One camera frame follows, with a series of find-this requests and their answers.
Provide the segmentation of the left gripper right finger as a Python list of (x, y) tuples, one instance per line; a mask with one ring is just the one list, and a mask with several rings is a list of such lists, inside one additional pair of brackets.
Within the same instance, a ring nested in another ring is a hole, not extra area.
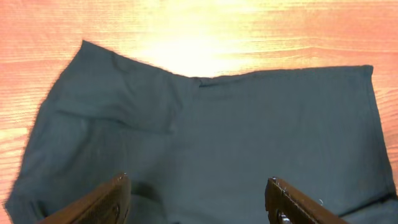
[(278, 177), (268, 179), (264, 200), (270, 224), (347, 224)]

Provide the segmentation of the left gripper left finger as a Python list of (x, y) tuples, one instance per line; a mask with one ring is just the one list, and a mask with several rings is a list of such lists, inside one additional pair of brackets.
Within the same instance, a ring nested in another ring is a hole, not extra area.
[(122, 173), (46, 217), (40, 224), (125, 224), (130, 199), (131, 181)]

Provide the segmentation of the black t-shirt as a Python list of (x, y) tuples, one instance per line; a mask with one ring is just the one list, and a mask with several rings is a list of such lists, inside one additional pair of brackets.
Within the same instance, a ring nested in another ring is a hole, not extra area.
[(85, 41), (40, 107), (6, 210), (36, 223), (125, 172), (129, 223), (267, 223), (276, 176), (350, 223), (396, 223), (372, 73), (188, 78)]

